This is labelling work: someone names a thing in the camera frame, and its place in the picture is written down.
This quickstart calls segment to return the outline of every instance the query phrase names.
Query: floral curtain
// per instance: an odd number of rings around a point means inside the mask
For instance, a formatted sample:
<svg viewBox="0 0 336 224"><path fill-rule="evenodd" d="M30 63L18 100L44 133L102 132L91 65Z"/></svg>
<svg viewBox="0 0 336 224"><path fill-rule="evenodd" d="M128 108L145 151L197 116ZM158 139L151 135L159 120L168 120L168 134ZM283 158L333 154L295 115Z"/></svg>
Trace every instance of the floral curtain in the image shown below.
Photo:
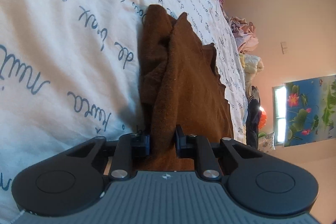
<svg viewBox="0 0 336 224"><path fill-rule="evenodd" d="M285 86L285 146L335 138L336 75L290 82Z"/></svg>

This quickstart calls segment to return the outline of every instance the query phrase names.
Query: wall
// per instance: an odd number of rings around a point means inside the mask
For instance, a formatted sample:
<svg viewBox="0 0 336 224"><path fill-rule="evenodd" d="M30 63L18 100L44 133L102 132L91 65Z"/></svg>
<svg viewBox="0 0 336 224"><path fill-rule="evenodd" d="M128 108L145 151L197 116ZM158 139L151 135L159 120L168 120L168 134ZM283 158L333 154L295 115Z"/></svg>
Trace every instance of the wall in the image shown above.
<svg viewBox="0 0 336 224"><path fill-rule="evenodd" d="M270 155L298 165L314 175L319 195L310 213L322 224L336 219L336 139L276 149Z"/></svg>
<svg viewBox="0 0 336 224"><path fill-rule="evenodd" d="M262 129L273 130L272 87L285 82L336 74L336 0L225 0L228 16L256 26L253 52L265 69L253 80L268 114ZM287 42L283 55L280 42Z"/></svg>

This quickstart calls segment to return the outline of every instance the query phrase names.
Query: patterned pillow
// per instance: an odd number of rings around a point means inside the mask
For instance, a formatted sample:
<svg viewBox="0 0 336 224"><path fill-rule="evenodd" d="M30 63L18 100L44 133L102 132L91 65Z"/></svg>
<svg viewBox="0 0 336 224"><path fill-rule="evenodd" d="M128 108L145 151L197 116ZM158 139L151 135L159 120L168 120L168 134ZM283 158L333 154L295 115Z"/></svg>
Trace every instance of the patterned pillow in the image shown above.
<svg viewBox="0 0 336 224"><path fill-rule="evenodd" d="M268 153L271 150L275 150L274 147L274 135L275 133L269 133L264 137L259 138L258 150Z"/></svg>

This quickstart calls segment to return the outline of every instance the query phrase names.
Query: folded brown fabric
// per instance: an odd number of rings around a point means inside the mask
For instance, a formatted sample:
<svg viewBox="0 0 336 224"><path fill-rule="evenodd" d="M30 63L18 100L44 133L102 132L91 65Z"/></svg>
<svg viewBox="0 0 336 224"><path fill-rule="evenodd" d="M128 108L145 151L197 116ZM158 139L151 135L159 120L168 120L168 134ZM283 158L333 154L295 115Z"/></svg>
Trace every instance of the folded brown fabric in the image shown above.
<svg viewBox="0 0 336 224"><path fill-rule="evenodd" d="M139 45L140 99L151 129L151 156L142 170L193 170L193 160L177 159L174 132L206 136L210 142L233 137L230 107L219 81L214 44L203 46L183 13L176 20L150 5Z"/></svg>

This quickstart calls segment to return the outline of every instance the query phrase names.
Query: bed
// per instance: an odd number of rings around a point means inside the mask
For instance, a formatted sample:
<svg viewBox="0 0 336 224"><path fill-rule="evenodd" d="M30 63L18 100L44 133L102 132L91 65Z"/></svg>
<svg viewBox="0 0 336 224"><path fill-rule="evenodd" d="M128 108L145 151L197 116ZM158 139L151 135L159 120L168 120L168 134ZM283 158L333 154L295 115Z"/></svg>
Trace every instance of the bed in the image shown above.
<svg viewBox="0 0 336 224"><path fill-rule="evenodd" d="M245 143L244 73L218 0L0 0L0 223L19 211L11 181L22 169L94 136L143 129L137 41L146 9L162 5L214 43Z"/></svg>

